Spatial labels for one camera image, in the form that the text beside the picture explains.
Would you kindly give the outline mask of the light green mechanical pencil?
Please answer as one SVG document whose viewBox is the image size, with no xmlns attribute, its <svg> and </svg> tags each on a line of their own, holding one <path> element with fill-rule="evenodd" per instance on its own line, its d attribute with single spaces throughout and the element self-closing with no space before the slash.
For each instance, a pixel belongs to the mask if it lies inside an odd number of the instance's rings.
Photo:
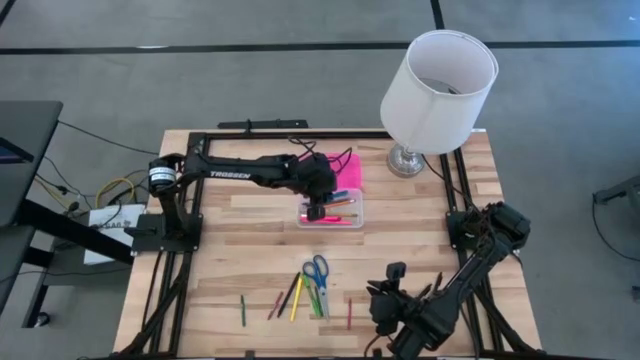
<svg viewBox="0 0 640 360">
<path fill-rule="evenodd" d="M 311 307 L 313 309 L 314 315 L 319 318 L 321 316 L 321 309 L 319 307 L 318 300 L 315 297 L 314 291 L 312 290 L 310 280 L 306 275 L 302 275 L 302 280 L 304 287 L 308 293 Z"/>
</svg>

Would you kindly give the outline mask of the dark blue device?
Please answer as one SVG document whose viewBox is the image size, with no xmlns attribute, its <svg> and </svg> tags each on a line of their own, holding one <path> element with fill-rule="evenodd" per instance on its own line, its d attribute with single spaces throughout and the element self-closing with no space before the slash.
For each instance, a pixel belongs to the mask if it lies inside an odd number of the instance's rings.
<svg viewBox="0 0 640 360">
<path fill-rule="evenodd" d="M 0 164 L 31 163 L 33 160 L 32 154 L 0 137 Z"/>
</svg>

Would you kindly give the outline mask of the grey desk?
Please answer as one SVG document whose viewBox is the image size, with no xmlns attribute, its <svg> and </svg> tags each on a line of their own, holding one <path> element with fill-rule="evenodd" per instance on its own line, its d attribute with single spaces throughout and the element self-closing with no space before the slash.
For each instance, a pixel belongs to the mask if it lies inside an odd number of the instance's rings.
<svg viewBox="0 0 640 360">
<path fill-rule="evenodd" d="M 0 100 L 0 315 L 35 234 L 18 221 L 21 205 L 62 108 L 60 101 Z"/>
</svg>

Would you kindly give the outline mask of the black mounting bar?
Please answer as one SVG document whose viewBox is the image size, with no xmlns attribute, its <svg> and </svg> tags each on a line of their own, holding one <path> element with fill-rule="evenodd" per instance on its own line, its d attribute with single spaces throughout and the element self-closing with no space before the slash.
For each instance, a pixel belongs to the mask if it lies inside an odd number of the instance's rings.
<svg viewBox="0 0 640 360">
<path fill-rule="evenodd" d="M 309 124 L 304 119 L 274 119 L 274 120 L 251 120 L 237 122 L 220 122 L 218 129 L 242 130 L 252 132 L 257 129 L 308 129 Z"/>
</svg>

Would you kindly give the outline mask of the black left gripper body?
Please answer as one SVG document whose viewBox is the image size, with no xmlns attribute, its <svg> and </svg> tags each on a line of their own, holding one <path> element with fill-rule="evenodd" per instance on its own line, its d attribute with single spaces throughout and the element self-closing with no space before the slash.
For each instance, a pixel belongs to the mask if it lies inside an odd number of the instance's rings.
<svg viewBox="0 0 640 360">
<path fill-rule="evenodd" d="M 294 192 L 308 199 L 308 218 L 324 218 L 327 197 L 337 189 L 337 177 L 329 158 L 323 153 L 305 157 L 297 164 L 296 177 L 298 184 Z"/>
</svg>

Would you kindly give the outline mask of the dark red pencil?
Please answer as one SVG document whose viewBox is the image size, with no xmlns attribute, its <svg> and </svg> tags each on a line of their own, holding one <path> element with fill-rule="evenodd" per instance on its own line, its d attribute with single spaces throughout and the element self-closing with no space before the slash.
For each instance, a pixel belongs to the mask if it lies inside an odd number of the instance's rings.
<svg viewBox="0 0 640 360">
<path fill-rule="evenodd" d="M 275 314 L 275 313 L 277 312 L 277 310 L 279 309 L 280 302 L 281 302 L 281 300 L 282 300 L 283 296 L 284 296 L 284 292 L 283 292 L 283 291 L 281 291 L 281 292 L 278 294 L 278 296 L 277 296 L 277 298 L 276 298 L 276 300 L 275 300 L 275 302 L 274 302 L 274 305 L 273 305 L 272 309 L 270 310 L 270 312 L 269 312 L 269 314 L 268 314 L 267 320 L 271 320 L 271 319 L 273 318 L 274 314 Z"/>
</svg>

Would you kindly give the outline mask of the white shade silver table lamp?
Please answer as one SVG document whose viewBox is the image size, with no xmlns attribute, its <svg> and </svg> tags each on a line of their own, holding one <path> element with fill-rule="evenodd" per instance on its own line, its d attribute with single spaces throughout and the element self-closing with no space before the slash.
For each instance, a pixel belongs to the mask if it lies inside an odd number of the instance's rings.
<svg viewBox="0 0 640 360">
<path fill-rule="evenodd" d="M 395 141 L 389 170 L 414 177 L 426 156 L 463 145 L 498 74 L 493 53 L 468 34 L 434 30 L 415 38 L 380 105 L 382 124 Z"/>
</svg>

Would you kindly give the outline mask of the yellow highlighter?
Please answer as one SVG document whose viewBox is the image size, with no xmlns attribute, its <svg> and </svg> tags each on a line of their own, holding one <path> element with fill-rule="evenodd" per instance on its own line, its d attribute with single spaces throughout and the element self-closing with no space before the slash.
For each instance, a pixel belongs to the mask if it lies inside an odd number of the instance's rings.
<svg viewBox="0 0 640 360">
<path fill-rule="evenodd" d="M 303 275 L 302 275 L 302 273 L 300 273 L 299 276 L 298 276 L 298 279 L 297 279 L 295 292 L 294 292 L 293 305 L 292 305 L 292 309 L 291 309 L 291 313 L 290 313 L 290 317 L 289 317 L 289 321 L 291 323 L 293 323 L 295 321 L 295 319 L 296 319 L 296 314 L 297 314 L 297 309 L 299 307 L 299 299 L 300 299 L 302 286 L 303 286 Z"/>
</svg>

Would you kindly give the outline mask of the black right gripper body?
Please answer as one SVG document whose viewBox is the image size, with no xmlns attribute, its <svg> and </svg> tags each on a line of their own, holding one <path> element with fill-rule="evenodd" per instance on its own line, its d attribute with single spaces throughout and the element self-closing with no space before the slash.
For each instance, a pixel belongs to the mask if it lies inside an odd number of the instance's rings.
<svg viewBox="0 0 640 360">
<path fill-rule="evenodd" d="M 386 267 L 386 279 L 393 282 L 393 289 L 388 293 L 396 299 L 395 308 L 372 308 L 372 321 L 376 324 L 378 335 L 391 335 L 397 331 L 398 323 L 405 319 L 406 308 L 413 298 L 400 288 L 400 281 L 405 276 L 407 265 L 404 262 L 390 263 Z"/>
</svg>

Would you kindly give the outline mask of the black marker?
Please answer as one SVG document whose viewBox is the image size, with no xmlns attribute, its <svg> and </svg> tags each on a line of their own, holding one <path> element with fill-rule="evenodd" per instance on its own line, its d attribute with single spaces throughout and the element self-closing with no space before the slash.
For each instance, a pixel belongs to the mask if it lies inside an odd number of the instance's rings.
<svg viewBox="0 0 640 360">
<path fill-rule="evenodd" d="M 280 305 L 280 307 L 278 309 L 278 312 L 277 312 L 277 317 L 278 318 L 280 318 L 282 316 L 284 310 L 286 309 L 288 301 L 289 301 L 293 291 L 295 290 L 295 288 L 297 286 L 297 283 L 298 283 L 298 280 L 300 278 L 300 275 L 301 275 L 301 273 L 298 272 L 298 273 L 296 273 L 295 277 L 293 278 L 293 280 L 291 282 L 291 285 L 289 286 L 289 289 L 286 292 L 286 295 L 284 296 L 284 299 L 282 300 L 282 303 L 281 303 L 281 305 Z"/>
</svg>

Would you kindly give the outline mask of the blue handled scissors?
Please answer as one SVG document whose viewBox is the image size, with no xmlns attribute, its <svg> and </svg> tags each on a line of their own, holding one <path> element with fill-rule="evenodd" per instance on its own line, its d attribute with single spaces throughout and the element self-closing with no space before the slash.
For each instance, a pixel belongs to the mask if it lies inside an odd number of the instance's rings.
<svg viewBox="0 0 640 360">
<path fill-rule="evenodd" d="M 327 294 L 327 278 L 329 266 L 322 255 L 314 255 L 311 261 L 304 263 L 303 273 L 314 281 L 318 289 L 318 299 L 322 309 L 322 314 L 326 320 L 330 319 L 329 300 Z"/>
</svg>

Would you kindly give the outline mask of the grey furniture leg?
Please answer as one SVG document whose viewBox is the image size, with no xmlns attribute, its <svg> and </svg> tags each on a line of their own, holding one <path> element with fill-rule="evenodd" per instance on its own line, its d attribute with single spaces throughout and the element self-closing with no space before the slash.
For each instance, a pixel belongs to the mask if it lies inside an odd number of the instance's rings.
<svg viewBox="0 0 640 360">
<path fill-rule="evenodd" d="M 612 199 L 623 197 L 626 197 L 632 206 L 640 208 L 640 175 L 593 194 L 597 204 L 606 204 Z"/>
</svg>

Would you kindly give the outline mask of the clear supply box pink lid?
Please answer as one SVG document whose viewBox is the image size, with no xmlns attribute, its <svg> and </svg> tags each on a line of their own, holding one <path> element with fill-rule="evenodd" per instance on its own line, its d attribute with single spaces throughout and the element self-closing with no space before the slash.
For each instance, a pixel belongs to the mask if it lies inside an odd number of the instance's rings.
<svg viewBox="0 0 640 360">
<path fill-rule="evenodd" d="M 342 221 L 350 221 L 354 224 L 354 227 L 330 227 L 328 229 L 358 229 L 364 225 L 364 196 L 362 192 L 362 165 L 361 160 L 357 154 L 355 155 L 342 155 L 338 153 L 329 153 L 329 160 L 331 161 L 331 168 L 336 173 L 337 177 L 337 189 L 334 191 L 348 190 L 349 194 L 346 197 L 337 199 L 340 201 L 344 199 L 355 199 L 356 202 L 347 206 L 340 206 L 335 208 L 326 208 L 326 216 L 334 213 L 357 213 L 357 218 L 342 218 Z M 296 222 L 299 221 L 301 215 L 306 215 L 306 207 L 309 201 L 301 196 L 298 197 L 298 208 Z"/>
</svg>

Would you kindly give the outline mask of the black desk leg frame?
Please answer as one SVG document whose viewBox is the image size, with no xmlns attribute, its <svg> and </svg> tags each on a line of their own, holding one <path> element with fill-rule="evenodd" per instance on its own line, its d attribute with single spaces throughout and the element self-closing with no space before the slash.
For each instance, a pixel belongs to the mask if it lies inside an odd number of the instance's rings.
<svg viewBox="0 0 640 360">
<path fill-rule="evenodd" d="M 30 226 L 35 230 L 44 232 L 55 238 L 67 240 L 79 247 L 106 256 L 117 262 L 126 265 L 133 264 L 134 259 L 131 255 L 130 246 L 104 235 L 95 228 L 78 223 L 63 214 L 55 213 L 31 200 L 24 200 L 22 202 L 17 213 L 16 221 L 18 225 Z M 25 315 L 22 324 L 24 328 L 40 327 L 46 324 L 46 321 L 38 322 L 38 318 L 42 313 L 41 308 L 49 288 L 49 286 L 45 284 L 45 280 L 49 275 L 52 275 L 52 273 L 49 272 L 49 267 L 53 258 L 53 252 L 39 251 L 38 249 L 29 250 L 25 254 L 25 260 L 29 264 L 41 267 L 45 272 L 39 279 L 34 298 Z"/>
</svg>

